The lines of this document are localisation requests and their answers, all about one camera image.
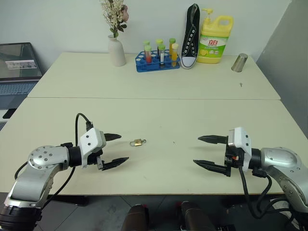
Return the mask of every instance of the bottle handle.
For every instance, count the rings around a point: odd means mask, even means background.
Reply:
[[[227,25],[221,25],[220,24],[221,21],[228,21],[229,23]],[[216,18],[216,20],[214,21],[214,25],[226,28],[228,30],[231,30],[232,26],[233,26],[233,17],[232,16],[226,16],[226,15],[218,16]]]

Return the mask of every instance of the black sneaker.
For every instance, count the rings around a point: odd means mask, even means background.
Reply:
[[[197,4],[186,12],[186,30],[181,52],[181,63],[185,69],[191,68],[197,60],[199,49],[200,10]]]

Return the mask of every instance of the white vase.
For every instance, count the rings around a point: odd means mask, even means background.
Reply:
[[[122,43],[109,35],[108,52],[110,54],[111,62],[114,66],[123,66],[126,64],[125,55]]]

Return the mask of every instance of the test tube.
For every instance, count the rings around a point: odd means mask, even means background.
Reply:
[[[178,59],[178,47],[179,45],[177,43],[172,44],[172,53],[171,53],[171,60],[173,61],[172,66],[177,65],[176,60]]]
[[[145,60],[147,64],[152,62],[151,49],[152,47],[150,45],[146,45],[144,47]]]
[[[175,43],[175,38],[170,38],[169,39],[169,55],[171,57],[172,54],[172,44]]]
[[[147,46],[147,45],[150,45],[150,41],[149,41],[149,40],[143,41],[143,51],[144,51],[144,54],[145,54],[145,49],[144,49],[144,47]]]
[[[165,64],[164,64],[164,58],[165,58],[165,48],[166,46],[164,44],[159,44],[158,45],[158,50],[159,50],[159,59],[160,59],[160,67],[161,68],[164,68],[165,67]]]
[[[159,53],[159,49],[158,49],[158,46],[159,46],[159,44],[163,44],[163,40],[162,39],[156,39],[156,44],[157,44],[157,56],[158,56],[158,53]]]

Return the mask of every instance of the silver metal cup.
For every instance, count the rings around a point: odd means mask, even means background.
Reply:
[[[231,67],[232,71],[241,72],[243,67],[244,67],[244,64],[245,64],[247,58],[248,58],[247,54],[240,53],[239,56],[237,56],[237,58],[235,60],[235,63]]]

